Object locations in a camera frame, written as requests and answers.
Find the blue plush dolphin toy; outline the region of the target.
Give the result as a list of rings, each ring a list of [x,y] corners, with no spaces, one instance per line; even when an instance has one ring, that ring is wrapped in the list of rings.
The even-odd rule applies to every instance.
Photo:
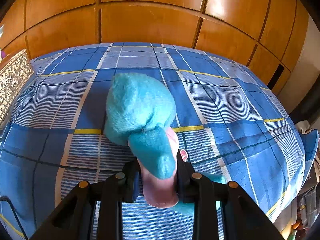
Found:
[[[170,127],[176,103],[157,79],[140,73],[119,73],[112,79],[106,99],[104,135],[120,146],[129,146],[140,166],[145,201],[193,216],[194,204],[183,203],[176,193],[177,134]]]

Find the blue plaid bed sheet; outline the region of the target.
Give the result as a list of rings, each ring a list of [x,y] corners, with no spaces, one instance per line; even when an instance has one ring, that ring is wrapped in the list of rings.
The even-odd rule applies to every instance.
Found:
[[[300,134],[276,96],[245,66],[200,50],[101,43],[32,59],[35,75],[1,135],[1,224],[30,237],[75,185],[120,171],[133,156],[103,136],[112,77],[143,73],[165,84],[172,127],[197,172],[239,183],[271,221],[299,193],[318,133]]]

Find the ornate silver tissue box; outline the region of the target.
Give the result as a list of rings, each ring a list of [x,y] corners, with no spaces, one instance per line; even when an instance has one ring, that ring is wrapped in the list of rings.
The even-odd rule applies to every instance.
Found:
[[[15,101],[32,76],[34,70],[26,49],[1,60],[1,129],[10,120]]]

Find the orange wooden wardrobe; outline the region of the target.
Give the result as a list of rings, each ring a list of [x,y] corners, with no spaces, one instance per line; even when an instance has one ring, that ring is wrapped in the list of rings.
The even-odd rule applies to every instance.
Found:
[[[173,44],[242,63],[279,93],[308,23],[300,0],[14,0],[1,48],[35,58],[103,42]]]

